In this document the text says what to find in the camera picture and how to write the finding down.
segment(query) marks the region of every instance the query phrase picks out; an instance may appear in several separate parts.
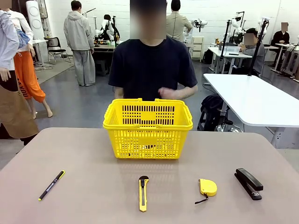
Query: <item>drawer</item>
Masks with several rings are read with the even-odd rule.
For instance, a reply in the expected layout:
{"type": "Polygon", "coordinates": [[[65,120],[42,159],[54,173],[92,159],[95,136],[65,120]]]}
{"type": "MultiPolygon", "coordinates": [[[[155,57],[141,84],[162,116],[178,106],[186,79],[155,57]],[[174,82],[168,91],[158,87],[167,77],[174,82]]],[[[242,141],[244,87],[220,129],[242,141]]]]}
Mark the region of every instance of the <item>drawer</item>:
{"type": "Polygon", "coordinates": [[[193,43],[202,43],[202,37],[194,37],[193,43]]]}
{"type": "Polygon", "coordinates": [[[201,50],[201,44],[198,44],[198,45],[194,45],[193,46],[193,50],[201,50]]]}
{"type": "Polygon", "coordinates": [[[201,57],[201,51],[193,51],[192,52],[192,57],[201,57]]]}

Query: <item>apron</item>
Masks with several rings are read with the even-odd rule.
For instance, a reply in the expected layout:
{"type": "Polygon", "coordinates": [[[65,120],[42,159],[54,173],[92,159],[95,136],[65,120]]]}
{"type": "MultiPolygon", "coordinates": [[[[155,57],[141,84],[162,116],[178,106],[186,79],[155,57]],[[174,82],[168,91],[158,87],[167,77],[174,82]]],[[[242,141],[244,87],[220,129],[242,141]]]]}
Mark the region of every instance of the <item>apron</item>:
{"type": "MultiPolygon", "coordinates": [[[[10,71],[10,74],[10,81],[17,84],[14,71],[10,71]]],[[[0,123],[15,139],[27,138],[39,133],[19,88],[18,91],[9,91],[0,85],[0,123]]]]}

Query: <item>black stapler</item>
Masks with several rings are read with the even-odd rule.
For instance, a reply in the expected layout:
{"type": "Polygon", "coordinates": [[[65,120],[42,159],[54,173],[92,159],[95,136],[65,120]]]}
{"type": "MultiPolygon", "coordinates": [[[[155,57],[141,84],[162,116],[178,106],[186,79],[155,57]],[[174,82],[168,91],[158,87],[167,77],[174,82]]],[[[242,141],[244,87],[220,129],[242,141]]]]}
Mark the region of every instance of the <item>black stapler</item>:
{"type": "Polygon", "coordinates": [[[239,168],[235,170],[235,176],[241,185],[245,188],[252,200],[261,200],[259,191],[263,190],[263,185],[247,170],[239,168]]]}

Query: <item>white cabinet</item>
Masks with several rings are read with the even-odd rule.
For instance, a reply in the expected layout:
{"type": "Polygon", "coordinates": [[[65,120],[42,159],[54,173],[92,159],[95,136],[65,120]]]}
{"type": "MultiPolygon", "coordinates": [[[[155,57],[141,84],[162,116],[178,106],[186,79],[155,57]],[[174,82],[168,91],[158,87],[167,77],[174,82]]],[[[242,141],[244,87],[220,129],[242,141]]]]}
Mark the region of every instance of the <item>white cabinet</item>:
{"type": "Polygon", "coordinates": [[[203,57],[203,45],[204,45],[204,37],[203,36],[195,36],[192,38],[192,43],[193,43],[193,47],[192,47],[192,53],[191,53],[191,57],[192,59],[199,59],[199,61],[202,60],[203,57]]]}

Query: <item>hand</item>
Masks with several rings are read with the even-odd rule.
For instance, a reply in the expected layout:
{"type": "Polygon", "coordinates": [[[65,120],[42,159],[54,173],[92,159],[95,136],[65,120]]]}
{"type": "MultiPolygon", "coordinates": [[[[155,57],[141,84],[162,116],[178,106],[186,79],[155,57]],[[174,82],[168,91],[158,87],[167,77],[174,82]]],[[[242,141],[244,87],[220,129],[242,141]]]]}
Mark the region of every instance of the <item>hand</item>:
{"type": "Polygon", "coordinates": [[[246,50],[246,46],[244,44],[241,44],[240,47],[241,47],[240,51],[244,52],[246,50]]]}
{"type": "Polygon", "coordinates": [[[180,99],[177,90],[162,87],[158,90],[162,99],[180,99]]]}
{"type": "Polygon", "coordinates": [[[32,47],[31,44],[27,44],[27,46],[28,46],[28,49],[29,49],[32,57],[34,57],[36,55],[36,52],[34,51],[34,48],[32,47]]]}
{"type": "Polygon", "coordinates": [[[3,82],[6,82],[8,78],[11,78],[9,70],[2,67],[0,67],[0,75],[3,82]]]}

